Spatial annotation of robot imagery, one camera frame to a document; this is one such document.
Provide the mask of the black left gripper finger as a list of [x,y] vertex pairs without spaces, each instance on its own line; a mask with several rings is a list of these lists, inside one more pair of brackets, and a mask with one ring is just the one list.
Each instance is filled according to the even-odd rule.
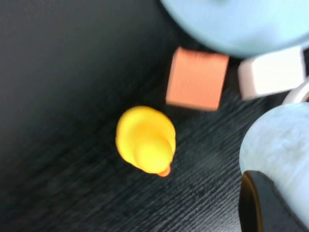
[[260,171],[242,174],[239,221],[243,232],[307,232],[274,183]]

